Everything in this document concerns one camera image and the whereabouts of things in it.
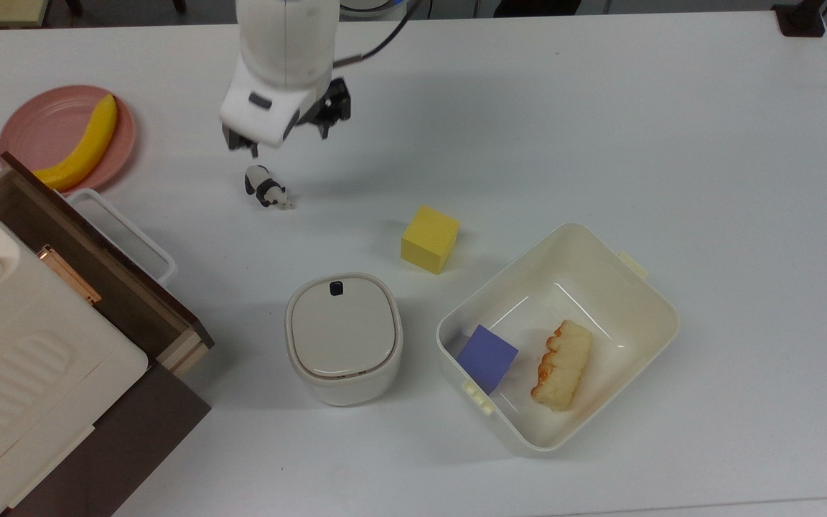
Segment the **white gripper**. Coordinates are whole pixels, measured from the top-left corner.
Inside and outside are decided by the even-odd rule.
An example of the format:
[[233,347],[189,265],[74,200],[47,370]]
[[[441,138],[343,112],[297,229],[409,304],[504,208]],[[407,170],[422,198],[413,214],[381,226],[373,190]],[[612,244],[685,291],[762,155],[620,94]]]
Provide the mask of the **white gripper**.
[[309,86],[280,88],[257,78],[239,55],[220,108],[221,131],[229,150],[247,149],[257,159],[258,145],[278,149],[295,127],[309,122],[327,139],[337,122],[352,115],[347,84],[344,78],[332,79],[333,73],[329,67]]

